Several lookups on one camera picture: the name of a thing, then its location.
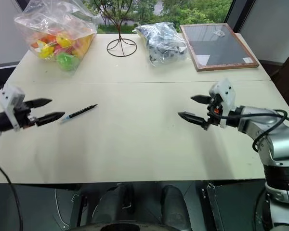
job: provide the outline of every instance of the black pen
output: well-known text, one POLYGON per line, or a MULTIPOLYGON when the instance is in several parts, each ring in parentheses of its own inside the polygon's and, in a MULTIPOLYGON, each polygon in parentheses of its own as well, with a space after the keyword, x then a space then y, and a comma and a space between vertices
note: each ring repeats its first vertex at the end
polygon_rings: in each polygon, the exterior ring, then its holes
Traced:
POLYGON ((80 115, 80 114, 82 114, 82 113, 84 113, 84 112, 87 112, 87 111, 93 109, 93 108, 96 107, 96 106, 97 106, 97 104, 91 105, 91 106, 86 107, 86 108, 84 108, 84 109, 81 109, 81 110, 79 110, 79 111, 77 111, 77 112, 75 112, 75 113, 73 113, 73 114, 70 114, 70 115, 68 115, 67 117, 65 117, 65 118, 62 120, 62 122, 65 122, 65 121, 67 121, 67 120, 69 120, 69 119, 71 119, 71 118, 74 118, 74 117, 76 117, 76 116, 78 116, 78 115, 80 115))

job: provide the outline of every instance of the clear plastic bag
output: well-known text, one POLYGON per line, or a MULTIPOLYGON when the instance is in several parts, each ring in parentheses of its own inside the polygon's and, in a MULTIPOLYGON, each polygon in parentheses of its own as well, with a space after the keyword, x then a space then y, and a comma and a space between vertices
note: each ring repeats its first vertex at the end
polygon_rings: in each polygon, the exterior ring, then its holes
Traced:
POLYGON ((133 32, 145 40, 153 66, 184 60, 187 57, 186 41, 177 33, 173 23, 142 25, 136 27, 133 32))
POLYGON ((97 33, 95 19, 80 0, 30 0, 14 22, 33 53, 71 71, 97 33))

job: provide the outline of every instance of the window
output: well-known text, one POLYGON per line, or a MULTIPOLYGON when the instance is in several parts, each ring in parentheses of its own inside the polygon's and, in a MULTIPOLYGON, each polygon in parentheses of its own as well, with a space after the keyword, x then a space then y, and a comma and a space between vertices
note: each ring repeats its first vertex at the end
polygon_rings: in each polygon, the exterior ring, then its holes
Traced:
MULTIPOLYGON (((138 25, 157 22, 173 22, 177 31, 180 25, 199 23, 223 23, 233 0, 133 0, 131 10, 122 24, 122 33, 131 33, 138 25)), ((98 15, 94 0, 83 3, 98 15)), ((117 29, 107 19, 98 20, 98 33, 116 33, 117 29)))

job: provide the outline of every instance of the white table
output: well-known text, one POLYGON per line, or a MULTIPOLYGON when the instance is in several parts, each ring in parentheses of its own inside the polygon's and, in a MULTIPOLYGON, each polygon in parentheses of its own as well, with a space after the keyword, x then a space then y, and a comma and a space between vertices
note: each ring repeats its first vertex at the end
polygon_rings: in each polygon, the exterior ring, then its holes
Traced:
MULTIPOLYGON (((73 77, 53 75, 59 73, 57 67, 51 68, 52 64, 44 64, 30 53, 13 72, 9 82, 24 90, 26 100, 39 97, 53 99, 50 104, 33 110, 34 115, 42 116, 52 111, 70 114, 90 104, 98 103, 99 106, 64 124, 54 122, 18 133, 3 133, 0 137, 0 165, 12 182, 264 177, 262 164, 252 150, 249 137, 230 127, 221 129, 212 126, 204 131, 177 115, 177 112, 186 110, 206 117, 206 106, 189 97, 208 94, 212 81, 224 78, 223 73, 228 73, 226 76, 230 79, 235 80, 236 76, 240 79, 232 81, 238 105, 281 108, 289 112, 289 107, 268 80, 267 74, 263 73, 262 67, 197 73, 190 61, 190 64, 186 63, 186 69, 181 69, 181 76, 170 74, 177 71, 174 65, 169 66, 168 72, 163 74, 150 67, 144 58, 140 41, 135 39, 139 50, 131 57, 143 58, 143 66, 139 66, 142 71, 133 76, 135 81, 131 81, 129 71, 125 71, 127 77, 124 76, 123 67, 118 68, 117 81, 114 76, 105 75, 101 78, 101 72, 95 72, 91 77, 83 76, 83 69, 87 73, 90 70, 84 63, 90 65, 90 56, 97 55, 94 48, 98 47, 96 43, 102 42, 99 40, 102 36, 109 35, 98 35, 73 77), (24 65, 28 65, 29 56, 32 57, 31 68, 26 69, 24 65), (41 68, 40 65, 50 65, 50 69, 46 74, 34 76, 34 70, 41 68)), ((133 64, 136 61, 126 59, 132 62, 129 65, 131 70, 135 70, 133 64)), ((107 61, 112 66, 106 70, 110 75, 114 72, 111 71, 114 61, 110 55, 107 61)), ((123 64, 124 58, 116 58, 115 61, 123 64)), ((98 62, 101 61, 92 62, 90 68, 101 71, 98 62)), ((5 182, 1 174, 0 182, 5 182)))

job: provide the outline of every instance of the floor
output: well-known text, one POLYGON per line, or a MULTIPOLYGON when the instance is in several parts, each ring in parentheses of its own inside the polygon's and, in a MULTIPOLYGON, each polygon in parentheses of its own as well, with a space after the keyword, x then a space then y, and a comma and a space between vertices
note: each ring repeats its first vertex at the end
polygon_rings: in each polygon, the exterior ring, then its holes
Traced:
MULTIPOLYGON (((163 182, 135 182, 133 183, 136 197, 136 211, 133 220, 160 223, 160 194, 164 185, 172 184, 178 187, 187 205, 190 215, 191 226, 194 231, 205 231, 199 196, 196 192, 195 181, 163 181, 163 182)), ((90 195, 94 203, 104 192, 116 185, 115 183, 85 184, 80 191, 90 195)), ((59 219, 54 189, 33 186, 16 185, 24 217, 24 231, 62 231, 68 230, 68 226, 59 219)), ((62 219, 69 223, 75 191, 57 190, 57 198, 62 219)), ((84 224, 86 217, 90 218, 84 208, 81 223, 84 224)), ((0 231, 18 229, 18 216, 12 192, 8 185, 0 184, 0 231)))

